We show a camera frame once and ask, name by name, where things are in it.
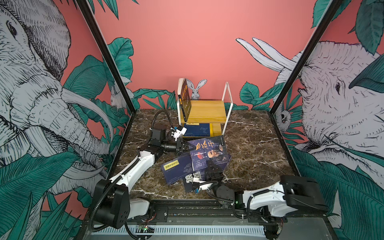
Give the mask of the blue book with yellow label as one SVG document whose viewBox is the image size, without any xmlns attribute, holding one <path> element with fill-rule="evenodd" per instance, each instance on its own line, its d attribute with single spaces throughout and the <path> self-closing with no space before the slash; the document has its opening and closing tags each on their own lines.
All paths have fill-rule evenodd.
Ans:
<svg viewBox="0 0 384 240">
<path fill-rule="evenodd" d="M 187 129 L 184 134 L 186 138 L 205 138 L 211 136 L 210 124 L 184 124 L 183 127 Z"/>
</svg>

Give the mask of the black right frame post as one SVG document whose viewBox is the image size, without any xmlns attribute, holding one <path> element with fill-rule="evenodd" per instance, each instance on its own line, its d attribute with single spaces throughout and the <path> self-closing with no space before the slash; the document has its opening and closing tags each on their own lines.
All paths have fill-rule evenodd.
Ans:
<svg viewBox="0 0 384 240">
<path fill-rule="evenodd" d="M 329 4 L 327 5 L 325 12 L 323 13 L 319 24 L 317 25 L 317 27 L 316 27 L 315 31 L 313 32 L 309 42 L 307 43 L 305 49 L 303 50 L 303 53 L 302 53 L 301 57 L 299 58 L 299 61 L 295 65 L 294 69 L 292 70 L 292 72 L 291 72 L 287 82 L 285 83 L 281 93 L 279 94 L 276 102 L 274 103 L 274 105 L 270 109 L 269 113 L 271 115 L 274 115 L 276 113 L 278 107 L 280 106 L 280 104 L 284 100 L 288 91 L 291 89 L 295 80 L 298 78 L 299 73 L 303 69 L 308 58 L 311 56 L 317 43 L 319 42 L 320 38 L 323 36 L 328 25 L 332 21 L 332 18 L 336 14 L 336 11 L 339 9 L 339 7 L 341 6 L 342 3 L 343 3 L 342 0 L 333 0 L 333 1 L 330 1 Z"/>
</svg>

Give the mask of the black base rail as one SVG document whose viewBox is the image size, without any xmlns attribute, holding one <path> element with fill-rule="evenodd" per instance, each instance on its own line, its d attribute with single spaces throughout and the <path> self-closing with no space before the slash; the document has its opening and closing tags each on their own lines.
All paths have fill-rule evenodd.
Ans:
<svg viewBox="0 0 384 240">
<path fill-rule="evenodd" d="M 152 200 L 149 202 L 149 209 L 144 213 L 140 213 L 136 217 L 130 217 L 128 214 L 132 214 L 134 210 L 138 208 L 134 207 L 135 202 L 130 201 L 130 211 L 122 208 L 116 215 L 108 214 L 107 207 L 110 206 L 111 200 L 107 200 L 106 204 L 103 204 L 97 211 L 94 222 L 102 225 L 107 225 L 115 229 L 121 228 L 125 223 L 136 224 L 153 224 L 153 223 L 165 223 L 171 218 L 234 218 L 239 216 L 241 219 L 248 221 L 249 223 L 257 223 L 259 225 L 277 225 L 278 223 L 286 223 L 288 216 L 320 216 L 328 211 L 328 208 L 312 208 L 307 205 L 298 205 L 294 210 L 288 212 L 284 217 L 272 216 L 272 210 L 269 210 L 267 206 L 260 207 L 256 210 L 251 210 L 250 215 L 246 217 L 246 209 L 233 210 L 232 206 L 224 206 L 219 203 L 218 200 L 198 199 L 198 200 Z"/>
</svg>

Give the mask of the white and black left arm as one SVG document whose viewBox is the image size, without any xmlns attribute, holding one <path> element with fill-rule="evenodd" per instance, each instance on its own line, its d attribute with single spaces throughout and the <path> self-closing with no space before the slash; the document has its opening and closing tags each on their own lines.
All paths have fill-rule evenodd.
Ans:
<svg viewBox="0 0 384 240">
<path fill-rule="evenodd" d="M 98 232 L 107 227 L 120 229 L 128 219 L 147 213 L 149 201 L 131 200 L 130 191 L 163 153 L 178 155 L 189 150 L 188 144 L 183 142 L 186 131 L 182 126 L 172 128 L 173 139 L 167 140 L 165 129 L 151 128 L 149 140 L 137 149 L 135 159 L 115 176 L 96 184 L 88 222 L 90 232 Z"/>
</svg>

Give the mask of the black frame post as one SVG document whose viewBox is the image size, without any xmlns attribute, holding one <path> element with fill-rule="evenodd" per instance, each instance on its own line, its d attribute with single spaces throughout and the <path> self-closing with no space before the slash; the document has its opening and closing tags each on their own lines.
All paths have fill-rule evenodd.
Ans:
<svg viewBox="0 0 384 240">
<path fill-rule="evenodd" d="M 280 106 L 280 104 L 284 100 L 288 91 L 291 89 L 295 80 L 298 78 L 299 73 L 303 69 L 308 58 L 311 56 L 317 43 L 319 42 L 320 38 L 323 36 L 328 25 L 332 21 L 332 18 L 336 14 L 336 11 L 339 9 L 339 7 L 341 6 L 342 3 L 343 3 L 342 0 L 333 0 L 333 1 L 330 1 L 329 4 L 327 5 L 325 12 L 323 13 L 319 24 L 317 25 L 317 27 L 316 27 L 315 31 L 313 32 L 309 42 L 307 43 L 305 49 L 303 50 L 303 53 L 302 53 L 301 57 L 299 58 L 299 61 L 295 65 L 294 69 L 292 70 L 292 72 L 291 72 L 287 82 L 285 83 L 281 93 L 279 94 L 276 102 L 274 103 L 274 105 L 270 109 L 269 113 L 271 115 L 274 115 L 276 113 L 278 107 Z"/>
<path fill-rule="evenodd" d="M 122 81 L 121 75 L 119 73 L 119 70 L 117 68 L 117 65 L 112 57 L 112 54 L 108 48 L 108 45 L 105 41 L 104 36 L 102 35 L 102 32 L 98 26 L 97 21 L 95 20 L 95 17 L 93 15 L 92 9 L 90 7 L 90 4 L 88 1 L 84 0 L 77 0 L 77 5 L 79 6 L 81 13 L 102 53 L 102 56 L 104 60 L 107 63 L 107 66 L 109 70 L 111 71 L 111 74 L 114 78 L 114 80 L 117 82 L 117 85 L 121 91 L 121 94 L 123 95 L 123 98 L 127 104 L 127 107 L 129 111 L 134 115 L 136 113 L 135 107 L 131 101 L 131 98 L 129 97 L 127 93 L 127 89 Z"/>
</svg>

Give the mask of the black left frame post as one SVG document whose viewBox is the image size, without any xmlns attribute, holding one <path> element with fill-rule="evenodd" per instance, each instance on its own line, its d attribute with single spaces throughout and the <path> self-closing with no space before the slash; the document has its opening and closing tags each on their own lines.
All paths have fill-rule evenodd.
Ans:
<svg viewBox="0 0 384 240">
<path fill-rule="evenodd" d="M 84 0 L 77 0 L 77 5 L 79 6 L 81 13 L 102 53 L 102 56 L 104 60 L 107 63 L 107 66 L 109 70 L 111 71 L 111 74 L 114 78 L 114 80 L 117 82 L 117 85 L 121 91 L 121 94 L 123 95 L 123 98 L 127 104 L 127 107 L 129 111 L 134 115 L 136 113 L 135 107 L 131 101 L 131 98 L 129 97 L 127 93 L 127 89 L 122 81 L 121 75 L 119 73 L 119 70 L 117 68 L 117 65 L 112 57 L 112 54 L 108 48 L 108 45 L 105 41 L 104 36 L 102 35 L 102 32 L 98 26 L 97 21 L 95 20 L 95 17 L 93 15 L 92 9 L 90 7 L 90 4 L 88 1 Z"/>
</svg>

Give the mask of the dark blue book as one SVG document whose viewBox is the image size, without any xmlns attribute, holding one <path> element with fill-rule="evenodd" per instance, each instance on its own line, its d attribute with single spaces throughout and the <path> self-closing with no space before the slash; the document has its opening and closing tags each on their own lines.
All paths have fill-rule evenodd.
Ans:
<svg viewBox="0 0 384 240">
<path fill-rule="evenodd" d="M 193 173 L 192 158 L 189 153 L 178 156 L 161 166 L 164 178 L 168 185 L 172 185 L 179 179 Z"/>
</svg>

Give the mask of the wooden shelf with white frame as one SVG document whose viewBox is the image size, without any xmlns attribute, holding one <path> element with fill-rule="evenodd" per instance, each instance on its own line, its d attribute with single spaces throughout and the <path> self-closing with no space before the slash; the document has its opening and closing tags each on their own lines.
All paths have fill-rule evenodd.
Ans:
<svg viewBox="0 0 384 240">
<path fill-rule="evenodd" d="M 188 79 L 187 82 L 188 88 L 190 89 L 193 84 Z M 213 124 L 214 137 L 224 135 L 234 106 L 229 83 L 225 83 L 221 100 L 193 100 L 191 95 L 190 98 L 192 109 L 186 123 L 184 122 L 183 114 L 180 109 L 179 99 L 177 100 L 179 125 Z"/>
</svg>

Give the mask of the black book at bottom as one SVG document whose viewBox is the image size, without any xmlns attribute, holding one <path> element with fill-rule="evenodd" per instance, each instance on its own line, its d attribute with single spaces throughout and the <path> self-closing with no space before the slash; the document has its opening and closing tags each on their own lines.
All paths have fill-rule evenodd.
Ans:
<svg viewBox="0 0 384 240">
<path fill-rule="evenodd" d="M 193 181 L 215 181 L 207 177 L 205 171 L 196 171 L 192 174 L 186 175 L 183 178 L 184 189 L 186 193 L 195 192 L 193 190 Z"/>
</svg>

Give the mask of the black book standing on shelf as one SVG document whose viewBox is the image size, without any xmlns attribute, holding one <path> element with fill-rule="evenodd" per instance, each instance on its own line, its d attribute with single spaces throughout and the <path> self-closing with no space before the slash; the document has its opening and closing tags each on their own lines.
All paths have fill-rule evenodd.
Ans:
<svg viewBox="0 0 384 240">
<path fill-rule="evenodd" d="M 180 109 L 183 114 L 184 122 L 186 123 L 188 121 L 192 104 L 191 104 L 191 98 L 189 94 L 189 88 L 188 88 L 188 82 L 185 78 L 180 78 L 178 83 L 178 99 L 180 104 Z"/>
</svg>

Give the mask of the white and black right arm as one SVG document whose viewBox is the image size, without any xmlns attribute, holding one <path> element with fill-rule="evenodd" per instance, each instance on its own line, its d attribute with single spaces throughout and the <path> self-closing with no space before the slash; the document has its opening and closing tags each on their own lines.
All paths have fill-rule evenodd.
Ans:
<svg viewBox="0 0 384 240">
<path fill-rule="evenodd" d="M 303 214 L 325 214 L 329 210 L 319 183 L 312 178 L 282 175 L 271 186 L 236 192 L 223 183 L 223 170 L 219 166 L 211 164 L 205 173 L 205 180 L 198 176 L 190 179 L 193 190 L 206 191 L 219 204 L 231 209 L 239 219 L 258 216 L 268 221 L 296 211 Z"/>
</svg>

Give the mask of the dark book with portrait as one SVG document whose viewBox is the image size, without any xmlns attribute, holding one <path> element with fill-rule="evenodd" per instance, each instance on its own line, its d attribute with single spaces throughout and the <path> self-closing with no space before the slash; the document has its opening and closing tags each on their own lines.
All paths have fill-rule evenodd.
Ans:
<svg viewBox="0 0 384 240">
<path fill-rule="evenodd" d="M 226 164 L 230 161 L 224 136 L 201 138 L 188 141 L 192 168 L 199 171 L 207 168 L 208 161 L 216 165 Z"/>
</svg>

